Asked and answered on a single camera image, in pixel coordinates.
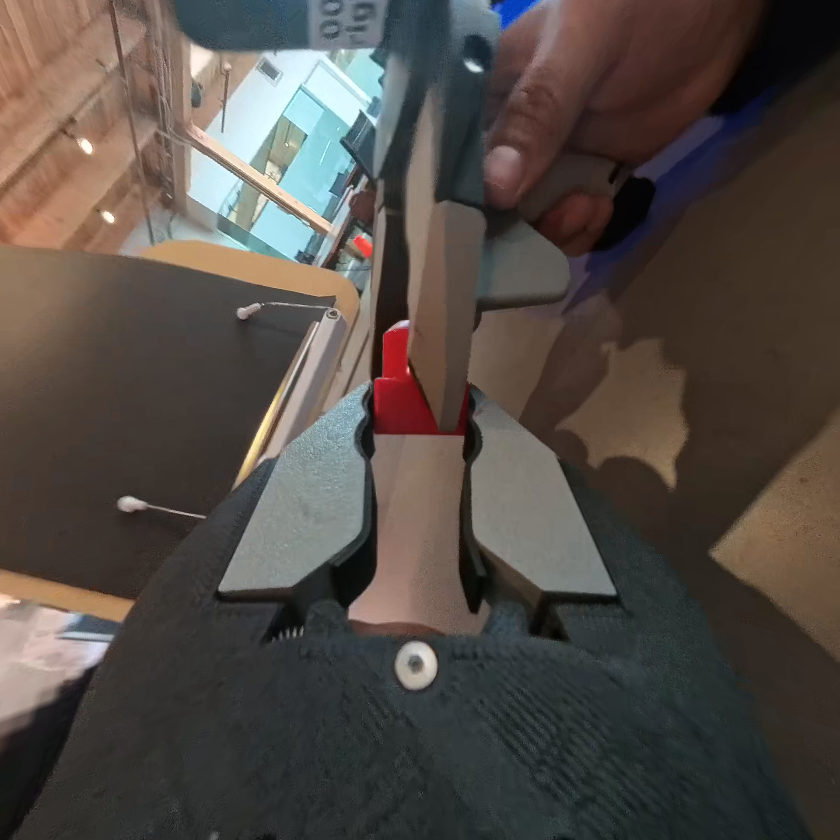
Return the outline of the person's right hand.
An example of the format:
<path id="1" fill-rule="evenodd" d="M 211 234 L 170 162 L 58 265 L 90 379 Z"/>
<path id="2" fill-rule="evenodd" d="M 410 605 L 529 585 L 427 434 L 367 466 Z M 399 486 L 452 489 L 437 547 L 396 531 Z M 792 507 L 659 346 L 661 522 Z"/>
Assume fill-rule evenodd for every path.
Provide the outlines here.
<path id="1" fill-rule="evenodd" d="M 562 153 L 640 165 L 719 99 L 760 1 L 541 2 L 500 36 L 487 83 L 486 202 L 520 204 Z"/>

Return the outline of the glass partition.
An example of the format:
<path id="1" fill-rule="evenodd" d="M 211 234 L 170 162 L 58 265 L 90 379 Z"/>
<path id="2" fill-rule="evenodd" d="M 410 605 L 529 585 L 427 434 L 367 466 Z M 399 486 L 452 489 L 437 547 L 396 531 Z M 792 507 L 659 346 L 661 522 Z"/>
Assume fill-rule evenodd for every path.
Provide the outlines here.
<path id="1" fill-rule="evenodd" d="M 341 141 L 361 114 L 376 120 L 383 68 L 370 49 L 264 52 L 205 133 L 332 224 L 354 167 Z M 189 197 L 209 224 L 248 249 L 287 259 L 312 253 L 305 222 L 199 150 Z"/>

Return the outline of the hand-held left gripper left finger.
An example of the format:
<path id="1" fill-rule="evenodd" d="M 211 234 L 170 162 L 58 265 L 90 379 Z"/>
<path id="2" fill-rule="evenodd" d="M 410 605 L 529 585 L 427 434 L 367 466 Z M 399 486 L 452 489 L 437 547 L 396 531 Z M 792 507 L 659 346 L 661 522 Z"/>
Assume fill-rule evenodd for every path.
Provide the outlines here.
<path id="1" fill-rule="evenodd" d="M 372 384 L 274 460 L 217 588 L 229 601 L 353 603 L 376 570 Z"/>

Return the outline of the red plastic block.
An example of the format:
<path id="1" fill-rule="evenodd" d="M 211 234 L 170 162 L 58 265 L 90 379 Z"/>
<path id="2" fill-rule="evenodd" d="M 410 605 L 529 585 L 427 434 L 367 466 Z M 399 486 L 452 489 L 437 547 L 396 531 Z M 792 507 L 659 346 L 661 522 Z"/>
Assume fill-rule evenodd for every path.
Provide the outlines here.
<path id="1" fill-rule="evenodd" d="M 469 389 L 465 389 L 455 429 L 441 430 L 408 363 L 409 324 L 407 320 L 400 321 L 384 333 L 382 373 L 373 381 L 374 432 L 379 435 L 465 436 Z"/>

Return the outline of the black monitor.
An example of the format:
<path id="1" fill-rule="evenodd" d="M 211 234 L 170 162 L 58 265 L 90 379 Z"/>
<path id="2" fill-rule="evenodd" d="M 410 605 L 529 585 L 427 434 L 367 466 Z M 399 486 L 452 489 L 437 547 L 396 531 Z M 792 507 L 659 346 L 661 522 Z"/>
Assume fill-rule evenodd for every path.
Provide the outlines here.
<path id="1" fill-rule="evenodd" d="M 375 123 L 366 112 L 359 111 L 340 143 L 354 165 L 368 178 L 374 178 Z"/>

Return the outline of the wooden beam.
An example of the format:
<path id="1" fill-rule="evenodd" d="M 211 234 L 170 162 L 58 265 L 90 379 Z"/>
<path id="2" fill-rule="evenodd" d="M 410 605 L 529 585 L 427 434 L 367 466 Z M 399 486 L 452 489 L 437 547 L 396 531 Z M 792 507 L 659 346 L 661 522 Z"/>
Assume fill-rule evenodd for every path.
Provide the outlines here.
<path id="1" fill-rule="evenodd" d="M 189 145 L 200 154 L 220 165 L 226 172 L 231 173 L 244 184 L 253 187 L 258 194 L 309 226 L 313 232 L 319 235 L 328 235 L 332 232 L 333 225 L 331 222 L 291 196 L 266 174 L 240 160 L 235 154 L 228 151 L 220 141 L 199 129 L 195 124 L 187 125 L 183 136 Z"/>

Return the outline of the white stand ledge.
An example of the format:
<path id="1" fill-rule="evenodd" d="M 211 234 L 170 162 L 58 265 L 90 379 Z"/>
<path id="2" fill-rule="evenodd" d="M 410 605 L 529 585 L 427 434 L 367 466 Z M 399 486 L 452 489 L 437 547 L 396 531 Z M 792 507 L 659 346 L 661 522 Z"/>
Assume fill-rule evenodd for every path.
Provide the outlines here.
<path id="1" fill-rule="evenodd" d="M 277 457 L 319 417 L 349 329 L 341 316 L 310 321 L 259 422 L 233 487 L 241 485 L 262 462 Z"/>

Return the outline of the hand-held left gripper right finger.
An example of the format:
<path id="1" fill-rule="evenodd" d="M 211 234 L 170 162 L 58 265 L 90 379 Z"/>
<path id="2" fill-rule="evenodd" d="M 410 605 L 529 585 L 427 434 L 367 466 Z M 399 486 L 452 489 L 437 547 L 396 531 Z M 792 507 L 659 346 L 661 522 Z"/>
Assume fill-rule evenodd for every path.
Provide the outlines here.
<path id="1" fill-rule="evenodd" d="M 461 490 L 461 585 L 471 613 L 612 603 L 616 586 L 554 452 L 469 389 Z"/>

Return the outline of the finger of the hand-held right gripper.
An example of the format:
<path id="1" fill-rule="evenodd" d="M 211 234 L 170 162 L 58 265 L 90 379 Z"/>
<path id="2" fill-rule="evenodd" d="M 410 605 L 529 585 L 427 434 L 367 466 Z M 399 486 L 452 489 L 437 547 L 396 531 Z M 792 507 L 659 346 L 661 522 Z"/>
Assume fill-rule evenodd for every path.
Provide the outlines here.
<path id="1" fill-rule="evenodd" d="M 406 174 L 407 358 L 437 429 L 448 434 L 459 425 L 466 394 L 487 221 L 476 207 L 436 198 L 444 128 L 443 100 L 432 89 L 418 116 Z"/>

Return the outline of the printed paper sheets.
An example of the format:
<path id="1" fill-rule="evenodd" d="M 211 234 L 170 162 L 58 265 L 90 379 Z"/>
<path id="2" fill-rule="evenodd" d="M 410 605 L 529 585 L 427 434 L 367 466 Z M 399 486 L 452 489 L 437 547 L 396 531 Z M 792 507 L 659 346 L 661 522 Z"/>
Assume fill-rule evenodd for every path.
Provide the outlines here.
<path id="1" fill-rule="evenodd" d="M 121 623 L 1 594 L 1 736 L 6 740 L 96 668 Z"/>

